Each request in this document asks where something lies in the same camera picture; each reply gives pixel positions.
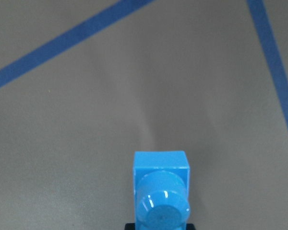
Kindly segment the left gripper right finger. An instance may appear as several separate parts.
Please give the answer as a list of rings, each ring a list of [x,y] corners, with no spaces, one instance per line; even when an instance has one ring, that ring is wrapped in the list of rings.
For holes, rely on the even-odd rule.
[[[186,224],[186,230],[196,230],[196,227],[192,223],[187,223]]]

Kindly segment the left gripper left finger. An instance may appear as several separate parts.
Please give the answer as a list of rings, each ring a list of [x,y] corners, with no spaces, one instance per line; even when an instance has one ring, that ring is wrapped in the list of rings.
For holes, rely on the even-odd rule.
[[[136,230],[135,223],[126,223],[124,230]]]

